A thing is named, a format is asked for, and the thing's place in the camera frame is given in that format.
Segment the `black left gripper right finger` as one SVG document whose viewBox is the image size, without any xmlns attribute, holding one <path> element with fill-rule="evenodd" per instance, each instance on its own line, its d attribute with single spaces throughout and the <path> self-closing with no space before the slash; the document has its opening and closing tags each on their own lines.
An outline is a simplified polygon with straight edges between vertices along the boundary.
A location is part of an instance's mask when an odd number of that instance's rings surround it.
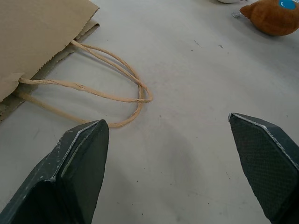
<svg viewBox="0 0 299 224">
<path fill-rule="evenodd" d="M 272 224 L 299 222 L 299 146 L 279 126 L 228 116 L 243 172 Z"/>
</svg>

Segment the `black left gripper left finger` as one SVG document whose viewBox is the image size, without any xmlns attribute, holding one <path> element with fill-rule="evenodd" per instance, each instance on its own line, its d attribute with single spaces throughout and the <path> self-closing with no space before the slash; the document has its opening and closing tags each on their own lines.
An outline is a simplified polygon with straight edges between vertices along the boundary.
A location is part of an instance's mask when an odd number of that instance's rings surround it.
<svg viewBox="0 0 299 224">
<path fill-rule="evenodd" d="M 89 224 L 104 179 L 109 127 L 97 120 L 66 131 L 0 214 L 3 224 Z"/>
</svg>

